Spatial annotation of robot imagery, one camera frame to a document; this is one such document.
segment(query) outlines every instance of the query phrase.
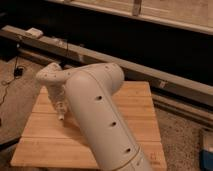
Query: wooden cutting board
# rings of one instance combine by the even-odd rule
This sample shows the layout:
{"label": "wooden cutting board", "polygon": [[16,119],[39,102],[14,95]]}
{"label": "wooden cutting board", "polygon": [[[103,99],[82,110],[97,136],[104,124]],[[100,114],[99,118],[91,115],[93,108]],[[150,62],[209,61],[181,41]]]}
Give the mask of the wooden cutting board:
{"label": "wooden cutting board", "polygon": [[[165,171],[166,162],[149,84],[125,82],[113,100],[154,170]],[[98,168],[72,114],[59,121],[45,88],[40,91],[11,165]]]}

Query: white object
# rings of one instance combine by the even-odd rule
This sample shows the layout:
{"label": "white object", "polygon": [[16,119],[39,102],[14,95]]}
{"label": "white object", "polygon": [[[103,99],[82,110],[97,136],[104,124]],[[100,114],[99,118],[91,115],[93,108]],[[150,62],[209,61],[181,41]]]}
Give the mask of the white object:
{"label": "white object", "polygon": [[58,64],[52,63],[36,78],[46,85],[54,103],[64,101],[65,91],[69,107],[101,170],[152,171],[111,99],[124,81],[118,65],[93,64],[62,71]]}
{"label": "white object", "polygon": [[36,28],[31,28],[25,32],[25,34],[29,37],[32,37],[34,39],[39,39],[43,36],[43,32],[41,30],[38,30]]}

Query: floor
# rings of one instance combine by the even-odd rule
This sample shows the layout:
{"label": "floor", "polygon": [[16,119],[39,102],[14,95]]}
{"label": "floor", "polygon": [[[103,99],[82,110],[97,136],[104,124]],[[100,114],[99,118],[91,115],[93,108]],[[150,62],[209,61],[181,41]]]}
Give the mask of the floor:
{"label": "floor", "polygon": [[[0,60],[0,82],[11,80],[15,60]],[[42,68],[28,60],[19,58],[19,65],[26,67],[23,77],[11,83],[4,104],[0,107],[2,127],[0,143],[21,135],[27,118],[40,90],[35,81],[36,72]],[[5,87],[0,85],[0,101]],[[162,144],[168,165],[168,171],[198,171],[199,130],[204,127],[172,113],[155,108],[159,121]],[[37,171],[39,168],[10,167],[9,162],[15,146],[0,152],[0,170],[2,171]],[[68,169],[48,169],[51,171]]]}

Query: cable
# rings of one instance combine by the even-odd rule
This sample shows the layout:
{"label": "cable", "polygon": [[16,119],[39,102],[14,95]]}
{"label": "cable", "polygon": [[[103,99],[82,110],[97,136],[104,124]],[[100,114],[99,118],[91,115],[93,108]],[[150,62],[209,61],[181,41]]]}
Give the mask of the cable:
{"label": "cable", "polygon": [[4,104],[7,93],[8,93],[8,88],[10,87],[10,85],[16,80],[22,77],[23,75],[23,71],[26,70],[26,67],[22,66],[22,65],[18,65],[18,56],[16,56],[16,60],[15,60],[15,65],[14,65],[14,71],[13,71],[13,79],[10,81],[2,81],[1,85],[2,86],[6,86],[2,100],[0,102],[0,107]]}

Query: screw hole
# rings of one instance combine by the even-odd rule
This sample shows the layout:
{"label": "screw hole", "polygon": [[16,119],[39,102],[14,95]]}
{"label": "screw hole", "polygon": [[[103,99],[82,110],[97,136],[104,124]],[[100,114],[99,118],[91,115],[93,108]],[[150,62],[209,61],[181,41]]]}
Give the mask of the screw hole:
{"label": "screw hole", "polygon": [[129,153],[131,151],[130,148],[126,149],[125,153]]}
{"label": "screw hole", "polygon": [[96,98],[95,98],[95,100],[101,100],[102,99],[102,96],[97,96]]}
{"label": "screw hole", "polygon": [[115,125],[117,125],[116,122],[112,122],[112,123],[110,124],[111,127],[113,127],[113,126],[115,126]]}

